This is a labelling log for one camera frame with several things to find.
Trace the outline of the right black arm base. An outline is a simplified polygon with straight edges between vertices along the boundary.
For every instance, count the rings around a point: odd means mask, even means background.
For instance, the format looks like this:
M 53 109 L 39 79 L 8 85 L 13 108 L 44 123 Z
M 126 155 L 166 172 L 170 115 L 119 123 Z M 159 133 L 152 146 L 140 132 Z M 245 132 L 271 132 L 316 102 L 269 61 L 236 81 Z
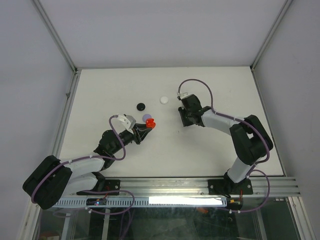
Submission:
M 209 195 L 252 195 L 253 188 L 249 179 L 244 179 L 239 183 L 226 181 L 222 178 L 213 178 L 207 181 Z

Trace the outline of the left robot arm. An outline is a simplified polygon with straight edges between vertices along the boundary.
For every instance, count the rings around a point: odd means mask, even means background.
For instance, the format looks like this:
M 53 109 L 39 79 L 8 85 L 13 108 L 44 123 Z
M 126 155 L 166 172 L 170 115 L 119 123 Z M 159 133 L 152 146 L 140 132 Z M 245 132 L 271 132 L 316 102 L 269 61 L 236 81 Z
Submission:
M 128 144 L 141 144 L 155 126 L 150 118 L 146 123 L 136 123 L 133 128 L 119 134 L 112 129 L 106 130 L 97 148 L 89 156 L 61 161 L 54 155 L 49 155 L 25 180 L 22 189 L 43 210 L 53 207 L 60 198 L 71 194 L 97 195 L 103 191 L 113 194 L 115 188 L 108 188 L 101 172 L 117 161 L 117 152 Z

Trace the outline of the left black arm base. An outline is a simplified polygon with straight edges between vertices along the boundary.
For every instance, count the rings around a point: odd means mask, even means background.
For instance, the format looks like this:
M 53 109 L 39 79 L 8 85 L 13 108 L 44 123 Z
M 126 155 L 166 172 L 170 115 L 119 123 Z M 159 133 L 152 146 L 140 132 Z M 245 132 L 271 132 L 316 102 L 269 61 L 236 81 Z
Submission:
M 120 190 L 121 181 L 119 179 L 98 180 L 97 184 L 91 190 L 78 191 L 78 196 L 98 196 L 106 195 L 109 191 Z

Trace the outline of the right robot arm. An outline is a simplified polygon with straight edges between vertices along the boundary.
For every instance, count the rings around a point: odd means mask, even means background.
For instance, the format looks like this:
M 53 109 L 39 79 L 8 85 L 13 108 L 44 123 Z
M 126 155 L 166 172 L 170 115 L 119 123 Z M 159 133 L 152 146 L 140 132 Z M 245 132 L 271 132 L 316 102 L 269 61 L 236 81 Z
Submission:
M 261 121 L 252 114 L 236 118 L 216 112 L 211 106 L 203 107 L 194 94 L 185 93 L 177 98 L 181 102 L 178 112 L 184 127 L 212 128 L 231 137 L 236 159 L 224 174 L 222 186 L 217 189 L 225 195 L 236 193 L 254 166 L 262 158 L 269 159 L 274 147 Z

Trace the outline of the orange earbud charging case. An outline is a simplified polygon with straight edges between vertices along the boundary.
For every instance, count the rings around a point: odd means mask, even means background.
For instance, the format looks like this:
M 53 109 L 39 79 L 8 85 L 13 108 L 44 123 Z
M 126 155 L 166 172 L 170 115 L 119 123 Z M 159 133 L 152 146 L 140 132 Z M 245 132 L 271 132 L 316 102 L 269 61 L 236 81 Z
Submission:
M 145 125 L 149 129 L 154 129 L 156 127 L 156 123 L 155 123 L 155 120 L 153 118 L 146 119 Z

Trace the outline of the white earbud charging case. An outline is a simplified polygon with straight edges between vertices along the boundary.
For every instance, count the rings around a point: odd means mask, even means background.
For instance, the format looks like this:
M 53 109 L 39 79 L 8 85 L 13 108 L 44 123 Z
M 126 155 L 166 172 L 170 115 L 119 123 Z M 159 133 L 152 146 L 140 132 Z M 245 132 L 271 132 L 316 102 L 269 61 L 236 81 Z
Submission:
M 161 104 L 166 105 L 169 102 L 169 98 L 167 96 L 162 96 L 160 97 L 159 101 Z

